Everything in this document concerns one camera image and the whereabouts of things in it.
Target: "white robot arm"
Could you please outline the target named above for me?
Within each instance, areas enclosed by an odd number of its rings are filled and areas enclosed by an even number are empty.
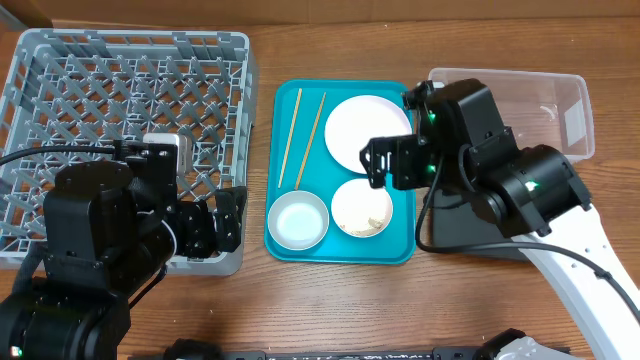
[[[581,254],[608,271],[631,300],[640,305],[640,293],[611,248],[595,207],[577,206],[550,222],[551,234],[535,232],[513,237],[514,242],[555,245]],[[580,328],[596,359],[638,357],[640,325],[620,295],[591,268],[562,254],[521,249],[542,272]]]

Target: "plastic tray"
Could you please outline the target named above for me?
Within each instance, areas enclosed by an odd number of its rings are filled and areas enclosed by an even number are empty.
[[[298,117],[282,187],[278,189],[282,160],[299,88],[303,90]],[[400,94],[407,91],[407,88],[401,83],[391,81],[291,80],[283,84],[276,93],[274,106],[266,216],[271,204],[279,196],[293,190],[318,106],[325,91],[327,97],[322,117],[318,122],[299,190],[316,194],[331,211],[331,199],[340,185],[366,175],[356,174],[343,168],[329,154],[324,142],[324,128],[329,114],[344,100],[358,95],[380,96],[402,107]],[[411,121],[411,114],[409,112],[406,114]],[[387,191],[393,201],[393,218],[389,226],[376,236],[370,238],[349,236],[331,219],[324,239],[309,250],[291,251],[281,247],[273,240],[266,226],[265,245],[274,257],[285,261],[402,264],[409,260],[415,250],[413,240],[416,217],[415,193],[398,191],[391,186],[387,187]]]
[[[2,98],[3,154],[21,148],[108,146],[146,132],[189,136],[194,170],[178,197],[209,199],[246,184],[258,68],[237,32],[32,29],[13,56]],[[45,241],[42,201],[62,168],[104,155],[45,154],[0,169],[0,267]],[[243,248],[208,259],[176,256],[169,271],[230,275]]]

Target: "wall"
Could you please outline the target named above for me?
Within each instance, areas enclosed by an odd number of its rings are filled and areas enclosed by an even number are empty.
[[[638,16],[636,0],[0,0],[30,26],[49,19],[157,26]]]

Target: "white plate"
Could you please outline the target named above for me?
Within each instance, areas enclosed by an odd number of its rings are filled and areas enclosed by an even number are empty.
[[[345,168],[365,174],[360,151],[369,140],[413,132],[404,111],[391,101],[373,95],[345,100],[329,114],[324,141],[329,153]]]
[[[384,188],[372,189],[367,179],[342,184],[331,200],[331,216],[345,233],[355,237],[379,234],[391,222],[393,203]]]

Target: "teal tray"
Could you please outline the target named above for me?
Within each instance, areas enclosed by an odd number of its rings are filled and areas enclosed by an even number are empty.
[[[287,146],[293,109],[302,88],[289,159],[278,189],[278,180]],[[322,116],[309,152],[307,165],[300,181],[299,190],[316,194],[331,212],[333,194],[345,182],[366,175],[356,174],[338,164],[327,149],[324,128],[331,111],[341,102],[358,95],[376,95],[392,101],[402,108],[401,93],[407,87],[393,81],[359,80],[303,80],[284,83],[276,93],[271,133],[271,155],[267,181],[267,203],[264,227],[264,242],[269,252],[283,261],[310,261],[328,263],[356,263],[397,265],[409,260],[415,251],[414,232],[416,222],[416,197],[413,191],[398,191],[387,187],[393,201],[391,223],[380,234],[369,238],[356,238],[345,234],[331,217],[329,230],[320,243],[304,251],[283,248],[273,240],[267,228],[267,216],[271,205],[281,195],[293,191],[304,152],[311,135],[322,94],[327,93]],[[406,112],[412,122],[411,113]]]

